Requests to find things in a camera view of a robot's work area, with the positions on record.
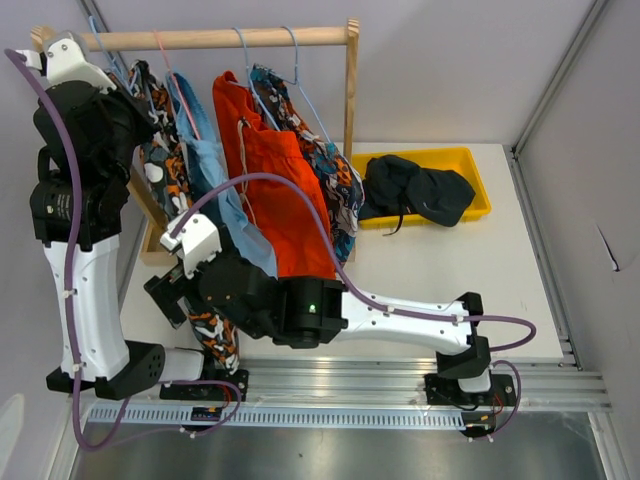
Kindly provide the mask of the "orange black camouflage shorts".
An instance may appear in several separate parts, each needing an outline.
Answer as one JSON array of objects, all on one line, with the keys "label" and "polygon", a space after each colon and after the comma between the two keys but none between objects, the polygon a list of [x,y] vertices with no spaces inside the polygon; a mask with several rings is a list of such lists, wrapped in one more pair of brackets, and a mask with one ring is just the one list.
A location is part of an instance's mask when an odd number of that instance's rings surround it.
[{"label": "orange black camouflage shorts", "polygon": [[[155,110],[150,111],[148,105],[148,114],[158,131],[151,141],[139,147],[139,156],[152,196],[167,219],[172,221],[187,211],[195,199],[190,186],[183,143],[176,131],[174,108],[167,84],[155,75],[154,77]],[[236,373],[239,357],[235,327],[229,320],[207,311],[203,306],[188,303],[188,321],[204,352],[211,355],[228,373]]]}]

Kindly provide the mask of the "pink wire hanger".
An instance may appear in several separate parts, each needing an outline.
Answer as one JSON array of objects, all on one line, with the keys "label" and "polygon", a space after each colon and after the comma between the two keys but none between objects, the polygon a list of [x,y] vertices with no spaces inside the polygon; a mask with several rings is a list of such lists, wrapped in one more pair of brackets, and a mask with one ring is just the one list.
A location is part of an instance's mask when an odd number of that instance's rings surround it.
[{"label": "pink wire hanger", "polygon": [[182,109],[185,112],[185,115],[187,116],[187,119],[189,121],[191,129],[193,131],[193,134],[194,134],[194,136],[195,136],[195,138],[197,140],[201,140],[202,138],[201,138],[200,132],[198,130],[195,118],[194,118],[193,113],[191,112],[191,110],[189,108],[188,102],[187,102],[187,100],[186,100],[186,98],[185,98],[185,96],[183,94],[183,91],[182,91],[182,89],[180,87],[180,84],[179,84],[179,82],[177,80],[175,72],[174,72],[174,70],[173,70],[173,68],[171,66],[168,54],[166,53],[166,50],[165,50],[164,45],[162,43],[161,36],[160,36],[159,32],[157,30],[155,30],[155,29],[152,31],[152,33],[153,33],[154,38],[156,40],[158,49],[161,52],[161,55],[163,57],[165,66],[167,68],[167,72],[168,72],[168,74],[169,74],[169,76],[171,78],[171,82],[172,82],[172,84],[174,86],[174,89],[176,90],[176,93],[178,95],[178,98],[179,98],[179,100],[181,102]]}]

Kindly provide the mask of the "light blue shorts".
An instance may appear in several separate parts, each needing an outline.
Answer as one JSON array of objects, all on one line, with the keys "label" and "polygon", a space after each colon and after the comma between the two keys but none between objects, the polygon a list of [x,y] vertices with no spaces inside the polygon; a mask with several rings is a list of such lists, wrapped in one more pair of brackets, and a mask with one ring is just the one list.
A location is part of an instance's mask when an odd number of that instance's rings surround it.
[{"label": "light blue shorts", "polygon": [[[192,86],[183,75],[179,73],[175,75],[202,138],[201,140],[195,138],[171,78],[167,74],[165,79],[174,108],[176,131],[187,150],[190,186],[193,198],[198,200],[229,180],[226,160],[209,116]],[[230,241],[243,258],[260,267],[267,275],[278,276],[275,252],[259,229],[250,223],[242,208],[240,196],[234,188],[218,194],[201,208],[201,212],[207,215],[218,228],[226,229]]]}]

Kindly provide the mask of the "bright orange shorts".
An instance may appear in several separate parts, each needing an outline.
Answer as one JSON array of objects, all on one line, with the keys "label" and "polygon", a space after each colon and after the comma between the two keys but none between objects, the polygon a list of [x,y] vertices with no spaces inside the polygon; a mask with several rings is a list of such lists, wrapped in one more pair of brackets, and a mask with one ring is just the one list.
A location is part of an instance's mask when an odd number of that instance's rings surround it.
[{"label": "bright orange shorts", "polygon": [[[250,90],[231,71],[218,76],[212,97],[228,174],[271,173],[296,184],[318,212],[322,231],[330,233],[318,179],[303,158],[294,133],[267,126],[256,111]],[[254,180],[236,190],[248,200],[244,210],[271,243],[281,277],[333,279],[335,266],[305,202],[289,187]]]}]

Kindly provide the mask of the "dark navy shorts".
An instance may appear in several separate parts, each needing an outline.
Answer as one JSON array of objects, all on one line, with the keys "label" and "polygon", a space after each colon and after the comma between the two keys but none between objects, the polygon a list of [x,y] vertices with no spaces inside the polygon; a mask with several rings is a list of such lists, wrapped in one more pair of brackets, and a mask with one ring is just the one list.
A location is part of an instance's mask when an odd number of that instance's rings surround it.
[{"label": "dark navy shorts", "polygon": [[453,227],[475,199],[472,185],[453,170],[421,167],[397,155],[371,159],[362,181],[365,201],[359,220],[394,217],[400,228],[408,215]]}]

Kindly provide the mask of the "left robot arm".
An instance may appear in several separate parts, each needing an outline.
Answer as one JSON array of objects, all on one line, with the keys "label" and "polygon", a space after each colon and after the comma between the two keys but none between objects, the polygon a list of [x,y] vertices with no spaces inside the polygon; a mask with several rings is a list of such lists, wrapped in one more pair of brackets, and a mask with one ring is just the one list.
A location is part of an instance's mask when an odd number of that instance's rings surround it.
[{"label": "left robot arm", "polygon": [[40,93],[34,124],[45,146],[30,197],[35,236],[59,296],[63,359],[49,390],[92,390],[125,400],[160,386],[168,399],[242,401],[245,388],[214,371],[196,350],[125,339],[116,294],[116,257],[134,150],[156,128],[142,103],[120,86],[71,80]]}]

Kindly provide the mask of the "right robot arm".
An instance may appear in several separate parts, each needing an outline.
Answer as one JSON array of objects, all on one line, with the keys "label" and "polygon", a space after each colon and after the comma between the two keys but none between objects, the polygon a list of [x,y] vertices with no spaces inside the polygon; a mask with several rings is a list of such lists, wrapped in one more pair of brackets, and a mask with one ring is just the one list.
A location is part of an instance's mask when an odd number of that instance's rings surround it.
[{"label": "right robot arm", "polygon": [[334,341],[381,340],[425,346],[436,354],[436,371],[424,378],[426,400],[454,407],[469,419],[466,436],[497,433],[497,417],[517,410],[517,372],[495,374],[492,348],[477,331],[485,320],[480,294],[467,292],[443,304],[406,304],[357,289],[344,279],[311,276],[275,279],[230,256],[201,262],[192,273],[176,265],[144,285],[173,325],[228,321],[252,339],[277,346],[315,349]]}]

